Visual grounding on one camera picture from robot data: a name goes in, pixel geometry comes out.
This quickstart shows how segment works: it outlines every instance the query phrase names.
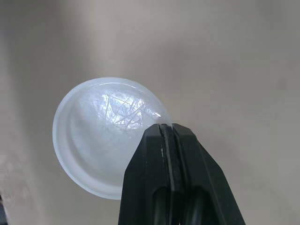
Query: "black clamp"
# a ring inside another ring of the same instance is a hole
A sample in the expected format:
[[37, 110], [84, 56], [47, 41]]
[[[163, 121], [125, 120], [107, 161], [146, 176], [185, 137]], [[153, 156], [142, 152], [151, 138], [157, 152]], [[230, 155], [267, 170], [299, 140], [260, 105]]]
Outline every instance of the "black clamp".
[[119, 225], [245, 225], [223, 171], [193, 132], [148, 128], [124, 176]]

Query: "gray background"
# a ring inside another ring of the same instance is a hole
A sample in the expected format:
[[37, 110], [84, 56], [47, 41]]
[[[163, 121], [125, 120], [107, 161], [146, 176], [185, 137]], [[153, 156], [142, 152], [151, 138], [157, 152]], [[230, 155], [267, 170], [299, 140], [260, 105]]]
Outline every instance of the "gray background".
[[0, 191], [11, 225], [116, 225], [52, 146], [62, 98], [116, 76], [150, 89], [225, 172], [247, 225], [300, 223], [300, 1], [4, 0]]

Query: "black plastic tool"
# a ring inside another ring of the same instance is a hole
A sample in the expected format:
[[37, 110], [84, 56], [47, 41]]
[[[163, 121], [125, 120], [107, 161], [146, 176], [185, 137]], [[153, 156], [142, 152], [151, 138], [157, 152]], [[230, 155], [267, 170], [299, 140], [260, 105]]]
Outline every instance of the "black plastic tool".
[[148, 128], [124, 176], [119, 225], [245, 225], [227, 180], [193, 132]]

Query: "beige surface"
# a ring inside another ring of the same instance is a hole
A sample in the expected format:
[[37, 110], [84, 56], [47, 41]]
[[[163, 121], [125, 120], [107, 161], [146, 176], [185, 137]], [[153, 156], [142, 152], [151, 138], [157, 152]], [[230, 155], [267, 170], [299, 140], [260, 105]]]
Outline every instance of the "beige surface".
[[52, 146], [59, 102], [104, 76], [146, 86], [196, 133], [247, 225], [299, 224], [299, 7], [293, 0], [2, 1], [0, 189], [10, 225], [117, 224], [119, 202], [77, 186]]

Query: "clamp jaw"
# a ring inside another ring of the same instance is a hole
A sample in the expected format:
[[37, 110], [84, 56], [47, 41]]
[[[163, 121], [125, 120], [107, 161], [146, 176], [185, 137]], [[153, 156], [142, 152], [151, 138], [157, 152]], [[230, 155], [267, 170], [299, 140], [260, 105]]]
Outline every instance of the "clamp jaw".
[[145, 130], [124, 176], [119, 225], [245, 225], [223, 171], [193, 132]]

